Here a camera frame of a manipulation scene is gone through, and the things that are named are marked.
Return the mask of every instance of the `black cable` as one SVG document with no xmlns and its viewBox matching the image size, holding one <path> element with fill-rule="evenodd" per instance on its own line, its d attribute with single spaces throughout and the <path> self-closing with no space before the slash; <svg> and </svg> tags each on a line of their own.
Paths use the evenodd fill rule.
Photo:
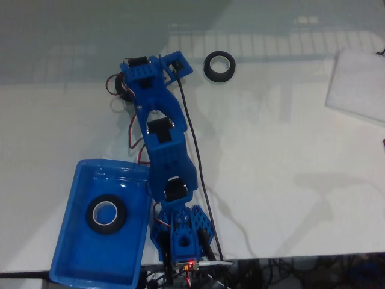
<svg viewBox="0 0 385 289">
<path fill-rule="evenodd" d="M 269 277 L 269 281 L 267 282 L 266 286 L 265 286 L 265 289 L 268 289 L 273 281 L 273 265 L 271 264 L 271 260 L 269 259 L 268 260 L 269 262 L 269 268 L 270 268 L 270 277 Z"/>
<path fill-rule="evenodd" d="M 179 88 L 180 88 L 180 93 L 182 94 L 182 100 L 183 100 L 183 105 L 184 105 L 185 111 L 186 111 L 187 121 L 188 121 L 188 124 L 189 124 L 190 129 L 191 129 L 191 134 L 192 134 L 192 138 L 193 138 L 193 140 L 194 140 L 195 150 L 196 150 L 196 152 L 197 152 L 197 159 L 198 159 L 198 166 L 199 166 L 199 174 L 200 174 L 200 182 L 202 183 L 203 193 L 204 193 L 204 195 L 205 195 L 205 199 L 206 199 L 206 203 L 207 203 L 207 208 L 208 208 L 208 210 L 209 210 L 209 215 L 210 215 L 210 220 L 211 220 L 211 225 L 212 225 L 212 231 L 214 232 L 215 242 L 216 242 L 216 244 L 217 244 L 217 248 L 218 248 L 218 253 L 219 253 L 219 256 L 220 256 L 220 260 L 223 261 L 223 255 L 222 255 L 221 245 L 219 244 L 219 239 L 218 239 L 218 235 L 217 235 L 217 230 L 215 229 L 215 225 L 214 225 L 214 218 L 212 217 L 212 212 L 211 212 L 211 207 L 210 207 L 209 198 L 208 198 L 208 196 L 207 196 L 207 191 L 206 191 L 205 181 L 204 181 L 204 179 L 203 179 L 202 162 L 201 162 L 201 160 L 200 160 L 199 149 L 198 149 L 198 144 L 197 144 L 197 138 L 196 138 L 196 136 L 195 136 L 193 124 L 191 123 L 191 118 L 190 118 L 190 115 L 189 115 L 189 113 L 188 113 L 187 103 L 186 103 L 186 98 L 185 98 L 185 93 L 183 92 L 182 83 L 180 82 L 180 78 L 179 78 L 179 75 L 178 75 L 178 74 L 176 74 L 176 80 L 178 81 Z"/>
<path fill-rule="evenodd" d="M 176 274 L 173 275 L 173 279 L 177 278 L 178 276 L 182 275 L 183 273 L 185 273 L 186 270 L 182 270 Z M 162 279 L 163 277 L 165 277 L 165 275 L 162 275 L 160 276 L 158 279 L 156 279 L 156 281 Z M 167 285 L 167 282 L 163 282 L 161 285 L 158 286 L 158 288 L 162 288 L 162 287 L 165 287 Z"/>
</svg>

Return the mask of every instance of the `red wire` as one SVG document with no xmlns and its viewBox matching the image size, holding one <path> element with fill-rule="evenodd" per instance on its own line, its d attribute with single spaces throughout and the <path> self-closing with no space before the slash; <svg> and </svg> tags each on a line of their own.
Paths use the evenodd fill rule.
<svg viewBox="0 0 385 289">
<path fill-rule="evenodd" d="M 154 204 L 154 206 L 152 207 L 152 213 L 153 213 L 153 215 L 154 215 L 154 220 L 155 220 L 156 222 L 158 222 L 158 223 L 160 223 L 160 224 L 162 224 L 162 225 L 165 225 L 166 227 L 170 228 L 171 226 L 170 226 L 168 223 L 163 222 L 162 220 L 159 220 L 157 217 L 155 217 L 155 207 L 156 207 L 157 204 L 159 204 L 159 202 L 156 202 L 156 203 Z"/>
<path fill-rule="evenodd" d="M 119 75 L 120 75 L 120 73 L 118 73 L 118 74 L 113 74 L 113 75 L 111 75 L 109 78 L 107 78 L 107 81 L 106 81 L 106 89 L 107 89 L 107 91 L 108 91 L 108 93 L 109 93 L 110 95 L 113 95 L 113 96 L 119 96 L 119 95 L 120 95 L 119 93 L 113 93 L 112 91 L 110 91 L 110 90 L 108 89 L 108 83 L 109 83 L 109 81 L 111 80 L 111 78 L 113 78 L 114 76 L 115 76 L 115 77 L 118 77 Z M 137 98 L 137 96 L 135 95 L 134 91 L 133 91 L 132 89 L 130 89 L 130 88 L 125 84 L 125 75 L 124 75 L 124 74 L 122 74 L 122 86 L 123 86 L 126 90 L 128 90 L 128 91 L 134 96 L 134 99 Z"/>
<path fill-rule="evenodd" d="M 128 146 L 130 149 L 135 149 L 135 147 L 139 144 L 139 142 L 143 139 L 142 137 L 137 140 L 134 145 L 131 144 L 131 131 L 132 131 L 132 125 L 134 124 L 134 120 L 137 117 L 137 114 L 135 113 L 134 116 L 131 119 L 130 126 L 128 128 Z"/>
<path fill-rule="evenodd" d="M 150 164 L 149 161 L 141 161 L 141 156 L 142 156 L 142 152 L 143 152 L 143 149 L 146 147 L 146 145 L 144 144 L 141 149 L 139 150 L 139 154 L 138 154 L 138 164 Z"/>
<path fill-rule="evenodd" d="M 109 83 L 109 81 L 111 80 L 111 78 L 113 78 L 114 76 L 118 76 L 118 75 L 119 75 L 119 73 L 118 73 L 118 74 L 113 74 L 113 75 L 111 75 L 111 76 L 107 79 L 107 81 L 106 81 L 106 89 L 107 89 L 108 93 L 109 93 L 110 95 L 113 95 L 113 96 L 118 96 L 118 95 L 120 95 L 120 94 L 111 92 L 111 91 L 108 89 L 108 83 Z"/>
<path fill-rule="evenodd" d="M 188 277 L 188 271 L 186 271 L 187 272 L 187 276 L 183 276 L 185 279 L 186 279 L 186 281 L 187 281 L 187 287 L 188 288 L 191 288 L 191 281 L 190 281 L 190 278 Z"/>
</svg>

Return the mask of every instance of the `black electrical tape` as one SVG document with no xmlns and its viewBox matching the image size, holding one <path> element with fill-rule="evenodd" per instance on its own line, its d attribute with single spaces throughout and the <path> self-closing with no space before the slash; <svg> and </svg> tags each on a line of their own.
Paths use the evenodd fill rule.
<svg viewBox="0 0 385 289">
<path fill-rule="evenodd" d="M 109 225 L 100 225 L 94 221 L 93 211 L 97 205 L 101 202 L 111 202 L 116 206 L 117 216 L 115 220 Z M 127 218 L 127 209 L 123 201 L 113 194 L 103 194 L 95 199 L 88 205 L 85 219 L 89 227 L 100 234 L 108 235 L 115 233 L 125 224 Z"/>
<path fill-rule="evenodd" d="M 227 71 L 219 73 L 212 70 L 210 66 L 211 60 L 216 56 L 222 56 L 224 58 L 227 58 L 227 60 L 230 63 L 230 67 Z M 204 65 L 203 65 L 203 71 L 205 72 L 205 75 L 209 80 L 212 80 L 213 82 L 226 82 L 231 79 L 234 75 L 235 71 L 235 60 L 234 57 L 232 57 L 229 53 L 224 51 L 214 51 L 211 52 L 205 59 Z"/>
</svg>

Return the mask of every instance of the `blue container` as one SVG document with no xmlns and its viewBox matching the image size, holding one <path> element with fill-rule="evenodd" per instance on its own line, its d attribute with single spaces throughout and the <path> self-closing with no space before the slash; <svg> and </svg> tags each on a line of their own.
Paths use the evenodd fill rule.
<svg viewBox="0 0 385 289">
<path fill-rule="evenodd" d="M 53 281 L 78 288 L 137 286 L 152 201 L 148 176 L 148 167 L 135 163 L 78 163 L 49 272 Z M 94 232 L 85 218 L 90 202 L 103 194 L 116 195 L 127 209 L 125 224 L 110 235 Z"/>
</svg>

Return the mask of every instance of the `wire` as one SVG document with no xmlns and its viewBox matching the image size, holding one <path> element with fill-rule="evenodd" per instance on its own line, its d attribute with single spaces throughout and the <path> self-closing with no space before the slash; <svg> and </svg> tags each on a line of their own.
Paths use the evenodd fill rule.
<svg viewBox="0 0 385 289">
<path fill-rule="evenodd" d="M 157 217 L 155 217 L 155 207 L 156 205 L 159 204 L 159 202 L 155 202 L 154 206 L 152 207 L 152 213 L 154 215 L 154 220 L 162 225 L 165 225 L 166 227 L 170 228 L 171 226 L 166 223 L 166 222 L 163 222 L 162 220 L 159 220 Z"/>
<path fill-rule="evenodd" d="M 271 260 L 268 260 L 269 262 L 269 268 L 270 268 L 270 276 L 269 276 L 269 281 L 267 282 L 265 289 L 269 288 L 272 281 L 273 281 L 273 265 L 271 264 Z"/>
<path fill-rule="evenodd" d="M 128 146 L 130 149 L 135 149 L 135 147 L 139 144 L 139 142 L 143 139 L 142 137 L 137 140 L 134 145 L 131 144 L 131 134 L 132 134 L 132 125 L 134 124 L 135 119 L 137 118 L 137 113 L 134 114 L 134 116 L 131 119 L 130 125 L 128 127 Z"/>
<path fill-rule="evenodd" d="M 123 76 L 122 76 L 122 86 L 126 89 L 126 90 L 128 90 L 132 95 L 133 95 L 133 97 L 134 97 L 134 99 L 135 99 L 135 102 L 137 101 L 137 96 L 135 95 L 135 93 L 134 93 L 134 91 L 132 90 L 132 89 L 130 89 L 127 85 L 126 85 L 126 83 L 125 83 L 125 75 L 123 74 Z"/>
<path fill-rule="evenodd" d="M 151 199 L 153 198 L 149 191 L 149 180 L 146 181 L 146 193 L 151 197 Z"/>
<path fill-rule="evenodd" d="M 149 161 L 141 161 L 141 156 L 142 156 L 142 152 L 143 152 L 143 149 L 146 147 L 146 145 L 144 144 L 141 149 L 139 150 L 139 154 L 138 154 L 138 164 L 150 164 Z"/>
<path fill-rule="evenodd" d="M 185 272 L 186 272 L 186 270 L 182 270 L 182 271 L 180 271 L 179 273 L 174 274 L 173 279 L 177 278 L 178 276 L 182 276 L 182 274 L 185 273 Z M 161 285 L 158 286 L 158 288 L 165 287 L 166 285 L 167 285 L 167 283 L 166 283 L 166 282 L 163 282 Z"/>
<path fill-rule="evenodd" d="M 208 276 L 210 279 L 212 279 L 213 281 L 215 281 L 216 283 L 220 284 L 222 287 L 231 289 L 230 287 L 225 286 L 225 285 L 224 285 L 223 283 L 221 283 L 220 281 L 214 280 L 214 278 L 213 278 L 210 274 L 207 274 L 207 276 Z"/>
<path fill-rule="evenodd" d="M 226 262 L 226 261 L 200 261 L 198 262 L 198 266 L 215 266 L 215 265 L 222 265 L 222 266 L 231 266 L 232 262 Z"/>
<path fill-rule="evenodd" d="M 111 80 L 111 78 L 117 77 L 117 76 L 119 76 L 119 73 L 118 73 L 118 74 L 113 74 L 113 75 L 111 75 L 109 78 L 107 78 L 107 81 L 106 81 L 106 89 L 107 89 L 108 93 L 109 93 L 110 95 L 113 95 L 113 96 L 118 96 L 118 95 L 120 95 L 120 94 L 119 94 L 119 93 L 113 93 L 113 92 L 111 92 L 111 91 L 108 89 L 108 83 L 109 83 L 109 81 Z"/>
<path fill-rule="evenodd" d="M 213 216 L 212 216 L 209 198 L 208 198 L 208 196 L 207 196 L 207 191 L 206 191 L 206 186 L 205 186 L 205 180 L 203 179 L 202 162 L 201 162 L 201 160 L 200 160 L 200 154 L 199 154 L 199 148 L 198 148 L 197 138 L 196 138 L 196 136 L 195 136 L 193 124 L 191 123 L 191 118 L 190 118 L 190 115 L 189 115 L 189 113 L 188 113 L 185 93 L 184 93 L 184 91 L 183 91 L 182 83 L 180 82 L 180 78 L 179 78 L 179 75 L 178 75 L 178 74 L 176 74 L 176 80 L 178 81 L 178 85 L 179 85 L 179 88 L 180 88 L 180 93 L 182 94 L 183 106 L 185 107 L 186 117 L 187 117 L 187 120 L 188 120 L 188 124 L 189 124 L 189 126 L 190 126 L 190 129 L 191 129 L 191 134 L 192 134 L 192 139 L 194 140 L 195 150 L 196 150 L 196 152 L 197 152 L 197 159 L 198 159 L 198 166 L 199 166 L 199 174 L 200 174 L 200 182 L 202 183 L 203 193 L 204 193 L 204 195 L 205 195 L 207 208 L 208 208 L 208 210 L 209 210 L 209 215 L 210 215 L 210 220 L 211 220 L 211 225 L 212 225 L 212 231 L 214 232 L 215 242 L 216 242 L 216 244 L 217 244 L 217 248 L 218 248 L 218 253 L 219 253 L 219 256 L 220 256 L 220 260 L 223 261 L 223 254 L 222 254 L 222 250 L 221 250 L 221 245 L 219 244 L 219 239 L 218 239 L 218 235 L 217 235 L 217 230 L 215 229 L 215 225 L 214 225 L 214 218 L 213 218 Z"/>
<path fill-rule="evenodd" d="M 191 288 L 191 281 L 190 281 L 190 278 L 189 278 L 189 276 L 188 276 L 188 270 L 186 271 L 186 276 L 183 276 L 185 279 L 186 279 L 186 281 L 187 281 L 187 287 L 188 288 Z"/>
</svg>

